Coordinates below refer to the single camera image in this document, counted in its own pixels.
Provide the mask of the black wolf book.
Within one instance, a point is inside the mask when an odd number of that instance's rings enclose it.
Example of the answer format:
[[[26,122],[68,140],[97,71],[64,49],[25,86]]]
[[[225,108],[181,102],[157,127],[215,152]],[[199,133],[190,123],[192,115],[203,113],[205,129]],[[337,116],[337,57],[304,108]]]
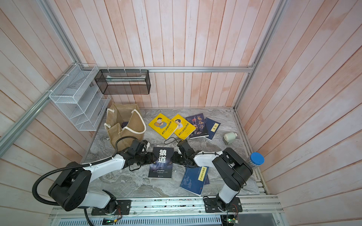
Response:
[[[172,178],[172,156],[174,149],[171,147],[154,147],[153,154],[156,162],[150,165],[149,178],[171,179]]]

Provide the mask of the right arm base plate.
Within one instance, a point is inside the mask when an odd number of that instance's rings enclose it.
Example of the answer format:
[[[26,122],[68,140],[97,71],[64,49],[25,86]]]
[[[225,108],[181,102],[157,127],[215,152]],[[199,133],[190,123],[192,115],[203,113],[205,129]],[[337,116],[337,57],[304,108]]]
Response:
[[[208,196],[203,197],[205,212],[217,213],[217,212],[243,212],[240,199],[234,197],[230,203],[225,203],[221,198],[210,198]]]

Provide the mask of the blue book bottom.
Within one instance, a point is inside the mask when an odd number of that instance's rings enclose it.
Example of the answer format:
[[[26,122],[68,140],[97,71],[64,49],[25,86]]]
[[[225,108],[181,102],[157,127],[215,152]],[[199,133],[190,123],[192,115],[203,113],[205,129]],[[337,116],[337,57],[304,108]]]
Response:
[[[208,167],[186,168],[180,187],[201,196],[208,171]]]

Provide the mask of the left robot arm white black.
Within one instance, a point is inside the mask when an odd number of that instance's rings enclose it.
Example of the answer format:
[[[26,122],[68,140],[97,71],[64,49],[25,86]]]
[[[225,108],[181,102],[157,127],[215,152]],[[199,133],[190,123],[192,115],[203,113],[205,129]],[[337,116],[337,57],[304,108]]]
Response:
[[[146,140],[135,139],[130,147],[108,158],[83,165],[70,163],[61,171],[48,194],[65,211],[93,207],[104,210],[108,215],[113,214],[117,209],[117,198],[106,190],[89,191],[89,184],[108,173],[134,164],[141,167],[155,163],[155,154],[147,151],[149,146]]]

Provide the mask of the brown canvas tote bag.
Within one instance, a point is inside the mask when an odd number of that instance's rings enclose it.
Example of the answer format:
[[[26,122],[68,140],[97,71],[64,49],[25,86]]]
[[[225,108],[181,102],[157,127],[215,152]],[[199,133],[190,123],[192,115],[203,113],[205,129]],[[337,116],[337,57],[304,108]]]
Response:
[[[146,123],[137,104],[112,104],[106,110],[106,117],[104,127],[114,149],[121,151],[129,147],[134,137],[143,140]],[[121,124],[125,121],[129,122],[128,125],[121,128]]]

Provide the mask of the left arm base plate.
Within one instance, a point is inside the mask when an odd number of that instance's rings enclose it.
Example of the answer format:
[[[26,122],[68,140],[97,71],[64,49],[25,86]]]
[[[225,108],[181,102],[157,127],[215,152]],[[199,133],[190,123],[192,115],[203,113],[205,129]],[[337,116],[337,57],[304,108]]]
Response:
[[[131,200],[116,200],[110,201],[110,203],[103,209],[94,207],[92,209],[92,216],[110,215],[110,216],[121,216],[129,215],[131,208]]]

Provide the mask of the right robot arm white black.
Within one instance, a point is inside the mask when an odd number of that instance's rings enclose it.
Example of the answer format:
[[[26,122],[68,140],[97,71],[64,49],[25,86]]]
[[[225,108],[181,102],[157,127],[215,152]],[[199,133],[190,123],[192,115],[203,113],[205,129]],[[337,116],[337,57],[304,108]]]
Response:
[[[177,147],[179,151],[171,158],[173,163],[189,169],[215,168],[224,181],[215,198],[203,198],[206,212],[242,211],[237,195],[247,185],[253,169],[238,153],[229,147],[218,152],[194,151],[186,140],[178,142]]]

